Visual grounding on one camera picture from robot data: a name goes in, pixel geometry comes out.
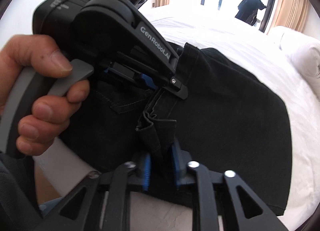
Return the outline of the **grey sleeve forearm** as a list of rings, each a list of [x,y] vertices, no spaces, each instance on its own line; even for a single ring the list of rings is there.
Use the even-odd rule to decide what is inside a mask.
[[[1,230],[34,230],[41,221],[33,159],[1,153]]]

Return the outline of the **person's left hand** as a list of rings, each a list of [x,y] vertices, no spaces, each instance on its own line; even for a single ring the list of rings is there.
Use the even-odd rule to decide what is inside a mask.
[[[1,107],[24,67],[31,66],[39,74],[64,78],[72,72],[72,65],[61,53],[56,42],[45,35],[14,35],[1,49]],[[16,146],[28,156],[43,154],[54,139],[69,125],[89,94],[88,81],[79,81],[65,97],[46,95],[37,99],[31,115],[18,123]]]

